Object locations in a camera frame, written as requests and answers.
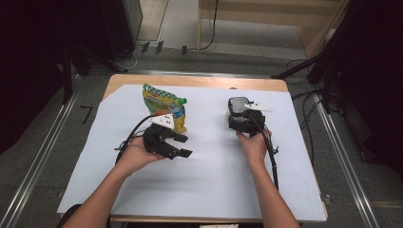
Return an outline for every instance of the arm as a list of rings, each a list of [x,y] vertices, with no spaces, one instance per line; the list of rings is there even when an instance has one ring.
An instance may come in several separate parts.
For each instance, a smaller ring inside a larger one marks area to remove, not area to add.
[[[264,227],[299,227],[296,218],[266,170],[264,165],[266,145],[261,134],[247,138],[241,132],[237,132],[237,136],[255,181]]]
[[[135,138],[98,188],[63,227],[105,227],[125,179],[147,164],[161,159],[163,156],[145,151],[143,137]]]

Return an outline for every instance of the chip bag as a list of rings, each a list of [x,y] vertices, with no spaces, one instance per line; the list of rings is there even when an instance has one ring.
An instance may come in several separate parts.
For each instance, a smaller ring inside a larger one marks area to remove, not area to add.
[[[175,129],[178,133],[186,131],[184,127],[185,98],[177,98],[174,94],[160,90],[151,85],[143,85],[144,103],[152,115],[161,116],[172,113],[174,115]]]

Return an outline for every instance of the white paper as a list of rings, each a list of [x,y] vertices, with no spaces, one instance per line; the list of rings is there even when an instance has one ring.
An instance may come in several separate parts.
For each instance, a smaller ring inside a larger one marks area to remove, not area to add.
[[[149,164],[128,178],[113,206],[112,215],[260,219],[259,202],[247,162],[235,131],[225,120],[228,99],[247,97],[274,111],[264,112],[266,125],[279,153],[279,192],[299,221],[327,218],[316,177],[302,139],[288,92],[157,86],[187,98],[186,143],[188,159],[176,158]],[[124,85],[101,102],[86,146],[77,162],[58,213],[83,203],[113,167],[114,148],[149,112],[142,85]],[[141,129],[149,126],[145,122]],[[271,163],[266,166],[272,175]]]

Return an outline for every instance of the forearm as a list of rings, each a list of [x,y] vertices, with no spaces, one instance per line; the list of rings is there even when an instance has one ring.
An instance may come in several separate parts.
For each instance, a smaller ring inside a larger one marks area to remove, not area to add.
[[[273,184],[264,164],[251,165],[264,227],[299,227],[294,215]]]
[[[63,227],[105,227],[124,181],[125,174],[113,168]]]

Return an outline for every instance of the hand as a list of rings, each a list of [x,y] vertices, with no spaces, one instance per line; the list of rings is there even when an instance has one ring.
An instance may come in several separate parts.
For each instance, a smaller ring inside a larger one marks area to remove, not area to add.
[[[115,167],[123,171],[128,177],[149,163],[162,159],[164,159],[164,156],[155,153],[148,153],[145,150],[143,137],[136,137],[127,146],[127,149]]]
[[[266,136],[272,133],[268,130],[264,130]],[[249,161],[251,167],[255,165],[264,166],[264,157],[266,156],[266,144],[264,143],[263,136],[259,133],[258,135],[247,138],[242,132],[237,131],[237,136],[240,139],[240,144],[242,145],[243,154]]]

